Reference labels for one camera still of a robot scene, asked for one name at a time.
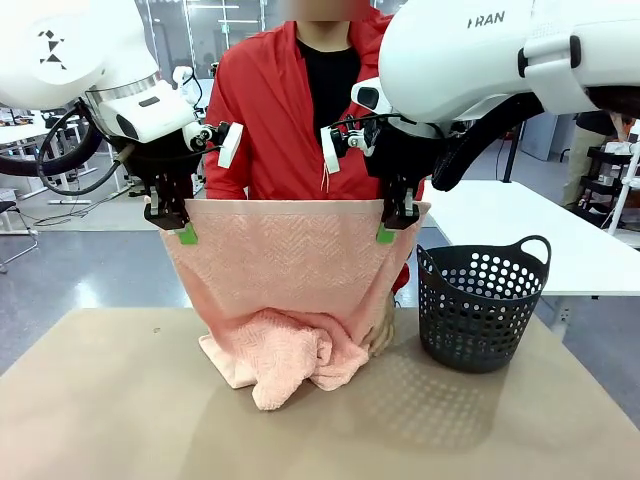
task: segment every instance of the pink towel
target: pink towel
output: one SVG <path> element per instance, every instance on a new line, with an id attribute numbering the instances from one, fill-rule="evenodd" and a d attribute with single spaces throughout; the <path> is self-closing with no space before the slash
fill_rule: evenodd
<path id="1" fill-rule="evenodd" d="M 429 205 L 420 203 L 424 215 Z M 192 200 L 198 245 L 163 234 L 195 310 L 200 345 L 232 388 L 255 385 L 279 408 L 307 378 L 323 390 L 351 380 L 361 345 L 420 228 L 376 242 L 383 203 Z"/>

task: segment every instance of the black shirt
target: black shirt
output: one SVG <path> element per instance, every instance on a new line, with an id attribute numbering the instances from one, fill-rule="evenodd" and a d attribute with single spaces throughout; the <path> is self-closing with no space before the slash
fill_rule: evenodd
<path id="1" fill-rule="evenodd" d="M 360 56 L 354 48 L 320 52 L 300 40 L 298 48 L 307 64 L 313 100 L 313 129 L 318 144 L 322 144 L 320 130 L 340 120 L 351 104 L 351 88 L 360 74 Z"/>
<path id="2" fill-rule="evenodd" d="M 581 113 L 578 115 L 576 125 L 593 133 L 606 137 L 616 135 L 616 127 L 613 126 L 611 117 L 603 110 L 599 112 Z"/>

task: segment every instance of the beige table surface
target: beige table surface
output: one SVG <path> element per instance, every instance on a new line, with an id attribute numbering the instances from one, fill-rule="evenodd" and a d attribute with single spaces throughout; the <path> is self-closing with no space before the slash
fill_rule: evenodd
<path id="1" fill-rule="evenodd" d="M 0 479 L 640 479 L 640 433 L 538 320 L 482 376 L 398 326 L 349 385 L 262 413 L 193 311 L 73 312 L 0 377 Z"/>

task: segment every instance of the red jacket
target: red jacket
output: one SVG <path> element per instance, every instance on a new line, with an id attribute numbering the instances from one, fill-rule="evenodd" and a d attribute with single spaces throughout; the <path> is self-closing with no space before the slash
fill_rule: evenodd
<path id="1" fill-rule="evenodd" d="M 378 55 L 391 17 L 371 9 L 352 22 L 349 39 L 360 55 L 358 81 L 378 76 Z M 347 114 L 369 110 L 351 103 Z M 379 181 L 367 175 L 363 154 L 350 149 L 340 171 L 323 182 L 324 157 L 314 134 L 313 101 L 304 59 L 296 45 L 295 22 L 258 34 L 227 51 L 214 82 L 207 123 L 238 122 L 243 138 L 230 169 L 218 167 L 218 154 L 205 163 L 211 199 L 372 200 Z M 394 291 L 409 280 L 405 266 Z"/>

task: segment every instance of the person's hand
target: person's hand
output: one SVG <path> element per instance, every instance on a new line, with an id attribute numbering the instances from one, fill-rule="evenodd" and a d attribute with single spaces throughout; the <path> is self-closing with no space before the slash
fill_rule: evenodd
<path id="1" fill-rule="evenodd" d="M 371 328 L 371 331 L 362 342 L 363 345 L 369 345 L 370 357 L 377 357 L 391 344 L 393 336 L 396 333 L 394 324 L 395 313 L 396 301 L 391 293 L 387 299 L 384 317 Z"/>

